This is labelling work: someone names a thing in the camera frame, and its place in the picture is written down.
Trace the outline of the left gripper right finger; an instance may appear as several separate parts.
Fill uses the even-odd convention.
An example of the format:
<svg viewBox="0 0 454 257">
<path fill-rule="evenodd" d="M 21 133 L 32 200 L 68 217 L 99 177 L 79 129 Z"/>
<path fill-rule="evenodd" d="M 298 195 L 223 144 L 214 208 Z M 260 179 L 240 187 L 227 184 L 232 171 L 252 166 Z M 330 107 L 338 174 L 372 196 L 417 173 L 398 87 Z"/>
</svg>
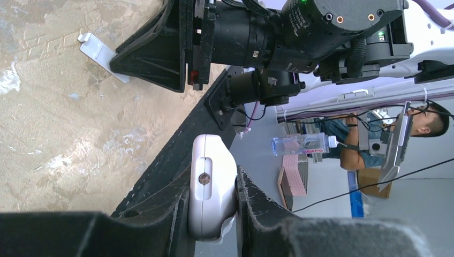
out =
<svg viewBox="0 0 454 257">
<path fill-rule="evenodd" d="M 414 226 L 390 219 L 302 218 L 237 167 L 238 256 L 433 256 Z"/>
</svg>

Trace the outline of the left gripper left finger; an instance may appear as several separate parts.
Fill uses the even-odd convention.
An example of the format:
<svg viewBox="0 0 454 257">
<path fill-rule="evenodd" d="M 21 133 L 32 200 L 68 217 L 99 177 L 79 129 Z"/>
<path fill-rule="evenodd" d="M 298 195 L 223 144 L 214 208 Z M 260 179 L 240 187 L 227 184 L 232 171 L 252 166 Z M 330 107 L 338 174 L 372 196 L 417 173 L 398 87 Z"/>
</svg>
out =
<svg viewBox="0 0 454 257">
<path fill-rule="evenodd" d="M 190 169 L 118 218 L 101 212 L 1 214 L 1 256 L 193 256 Z"/>
</svg>

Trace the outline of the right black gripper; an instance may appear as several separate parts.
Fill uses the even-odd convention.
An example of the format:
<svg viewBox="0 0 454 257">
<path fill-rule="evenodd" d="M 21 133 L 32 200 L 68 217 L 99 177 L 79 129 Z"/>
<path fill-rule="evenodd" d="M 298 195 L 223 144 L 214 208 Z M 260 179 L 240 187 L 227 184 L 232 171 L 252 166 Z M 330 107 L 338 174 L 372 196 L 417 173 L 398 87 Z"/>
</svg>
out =
<svg viewBox="0 0 454 257">
<path fill-rule="evenodd" d="M 202 90 L 210 78 L 215 22 L 216 1 L 164 1 L 117 47 L 109 67 L 176 93 L 186 85 Z"/>
</svg>

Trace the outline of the white battery cover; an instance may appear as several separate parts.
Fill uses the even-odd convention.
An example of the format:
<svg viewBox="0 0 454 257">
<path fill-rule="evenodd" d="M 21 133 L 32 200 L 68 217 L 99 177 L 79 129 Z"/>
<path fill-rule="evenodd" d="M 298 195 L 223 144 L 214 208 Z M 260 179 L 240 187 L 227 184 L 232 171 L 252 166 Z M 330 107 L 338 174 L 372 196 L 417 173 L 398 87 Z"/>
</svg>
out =
<svg viewBox="0 0 454 257">
<path fill-rule="evenodd" d="M 129 76 L 115 73 L 111 70 L 109 63 L 115 57 L 116 53 L 100 39 L 92 33 L 84 33 L 80 34 L 77 40 L 81 43 L 79 49 L 84 55 L 103 67 L 122 83 L 126 84 L 129 82 Z"/>
</svg>

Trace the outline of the white AC remote control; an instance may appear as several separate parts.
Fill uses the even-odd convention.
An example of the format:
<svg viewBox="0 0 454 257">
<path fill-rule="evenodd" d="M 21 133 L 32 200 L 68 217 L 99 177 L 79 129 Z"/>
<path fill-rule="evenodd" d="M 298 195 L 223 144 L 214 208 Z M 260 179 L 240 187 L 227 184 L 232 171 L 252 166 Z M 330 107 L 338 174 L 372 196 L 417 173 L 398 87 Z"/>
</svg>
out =
<svg viewBox="0 0 454 257">
<path fill-rule="evenodd" d="M 201 134 L 192 147 L 188 230 L 197 241 L 221 244 L 237 212 L 237 165 L 219 135 Z"/>
</svg>

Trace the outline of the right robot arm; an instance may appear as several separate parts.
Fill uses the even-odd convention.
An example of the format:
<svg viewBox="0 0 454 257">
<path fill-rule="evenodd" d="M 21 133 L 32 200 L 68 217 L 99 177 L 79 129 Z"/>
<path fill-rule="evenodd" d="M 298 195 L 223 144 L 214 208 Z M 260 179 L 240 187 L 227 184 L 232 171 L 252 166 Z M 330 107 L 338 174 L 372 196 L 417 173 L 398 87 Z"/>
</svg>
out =
<svg viewBox="0 0 454 257">
<path fill-rule="evenodd" d="M 305 83 L 378 77 L 418 84 L 453 78 L 453 9 L 426 1 L 165 1 L 117 49 L 110 69 L 174 92 L 201 90 L 212 64 L 253 68 L 226 75 L 206 100 L 216 119 L 251 102 L 288 103 Z"/>
</svg>

